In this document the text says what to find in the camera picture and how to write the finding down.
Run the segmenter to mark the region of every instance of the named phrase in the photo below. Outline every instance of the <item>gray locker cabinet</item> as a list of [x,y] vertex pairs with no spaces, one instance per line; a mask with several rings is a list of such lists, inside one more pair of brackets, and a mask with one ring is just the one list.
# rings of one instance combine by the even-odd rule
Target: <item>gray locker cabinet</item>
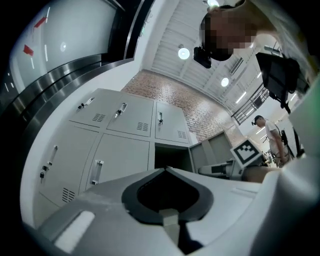
[[[163,123],[158,121],[159,114],[162,114]],[[157,102],[155,118],[156,139],[189,143],[185,115],[181,108]]]
[[123,104],[127,104],[125,111],[117,117],[114,113],[107,129],[150,137],[154,101],[124,94],[116,110],[121,109]]
[[97,135],[98,132],[72,125],[61,131],[52,165],[44,172],[39,188],[39,192],[57,206],[63,206],[79,194],[85,163]]
[[148,170],[149,142],[104,134],[95,152],[86,189]]
[[75,108],[74,114],[69,120],[100,128],[110,120],[121,96],[122,93],[119,91],[98,89],[88,97],[88,100],[91,97],[94,97],[94,100],[84,108]]

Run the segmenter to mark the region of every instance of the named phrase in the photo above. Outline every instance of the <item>locker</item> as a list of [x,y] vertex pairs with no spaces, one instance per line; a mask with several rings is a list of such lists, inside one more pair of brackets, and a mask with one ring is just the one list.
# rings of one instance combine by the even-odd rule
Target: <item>locker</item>
[[108,130],[150,137],[154,101],[124,94],[118,104],[122,114],[113,115]]
[[122,93],[114,90],[97,89],[90,97],[89,105],[77,108],[70,121],[100,128],[110,120]]
[[86,189],[148,169],[149,142],[104,134],[92,161]]
[[56,141],[55,156],[44,172],[39,192],[61,207],[79,194],[85,163],[98,132],[66,126]]
[[185,115],[181,108],[157,102],[156,119],[156,139],[189,143]]

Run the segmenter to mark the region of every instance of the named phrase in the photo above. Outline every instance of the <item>ceiling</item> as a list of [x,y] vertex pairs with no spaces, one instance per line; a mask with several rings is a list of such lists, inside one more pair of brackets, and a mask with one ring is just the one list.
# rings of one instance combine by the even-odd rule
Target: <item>ceiling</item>
[[[220,5],[234,5],[237,0],[217,0]],[[200,45],[199,25],[207,12],[208,5],[203,0],[170,0],[159,27],[155,28],[153,42],[149,48],[149,65],[143,68],[179,80],[222,104],[230,114],[233,114],[250,98],[262,84],[262,76],[257,78],[260,67],[256,53],[262,46],[274,46],[275,40],[268,35],[256,38],[252,48],[236,49],[226,61],[212,60],[212,67],[206,69],[193,60],[193,49]],[[189,49],[190,57],[182,60],[178,57],[179,45]],[[231,69],[242,58],[243,63],[232,75]],[[226,87],[221,86],[223,78],[229,79]],[[239,97],[246,92],[245,97],[237,104]]]

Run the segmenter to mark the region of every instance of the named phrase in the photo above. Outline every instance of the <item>man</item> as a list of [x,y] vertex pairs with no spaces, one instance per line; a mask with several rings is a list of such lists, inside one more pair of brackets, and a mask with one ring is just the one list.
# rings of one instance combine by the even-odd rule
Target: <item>man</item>
[[274,1],[240,0],[235,6],[210,7],[199,32],[203,48],[217,61],[229,59],[234,49],[249,47],[259,34],[269,34],[286,58],[299,63],[307,81],[312,83],[319,72],[299,26]]
[[261,115],[257,115],[254,118],[254,123],[261,129],[265,127],[266,135],[269,138],[270,150],[275,155],[275,163],[278,167],[282,167],[291,158],[287,147],[282,142],[279,129],[273,122],[265,120]]

